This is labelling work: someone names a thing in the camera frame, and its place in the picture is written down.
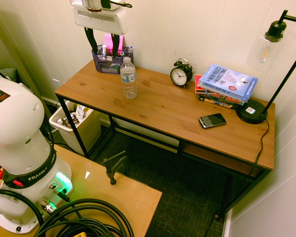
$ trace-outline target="white bin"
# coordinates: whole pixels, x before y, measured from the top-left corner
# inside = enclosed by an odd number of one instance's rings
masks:
[[[76,104],[71,101],[67,101],[66,105],[69,111],[73,111],[74,107],[76,106]],[[65,117],[66,115],[63,108],[59,107],[57,111],[50,117],[49,123],[52,127],[59,131],[68,146],[70,146],[76,152],[83,154],[82,148],[74,135],[74,131],[71,128],[57,123],[58,119],[63,119]],[[89,151],[101,136],[100,113],[95,110],[90,110],[87,116],[76,127],[84,143],[84,146],[86,147],[87,151]]]

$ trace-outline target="smartphone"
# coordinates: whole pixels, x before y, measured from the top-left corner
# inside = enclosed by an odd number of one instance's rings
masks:
[[[202,116],[198,119],[203,128],[210,128],[226,124],[226,120],[221,114]]]

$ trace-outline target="stack of books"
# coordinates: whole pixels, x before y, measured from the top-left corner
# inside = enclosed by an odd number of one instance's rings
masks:
[[[252,95],[257,78],[212,64],[204,75],[195,75],[195,93],[199,100],[236,109]]]

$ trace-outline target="water bottle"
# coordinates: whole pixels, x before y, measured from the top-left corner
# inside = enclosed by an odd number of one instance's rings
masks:
[[[124,96],[129,100],[135,99],[137,96],[136,68],[131,63],[130,57],[123,58],[123,64],[120,66],[120,76],[122,77]]]

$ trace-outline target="green led light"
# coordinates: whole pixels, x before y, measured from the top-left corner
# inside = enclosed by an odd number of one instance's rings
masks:
[[[64,185],[64,189],[67,189],[67,192],[69,192],[73,188],[71,180],[62,172],[58,172],[56,174],[56,178]]]

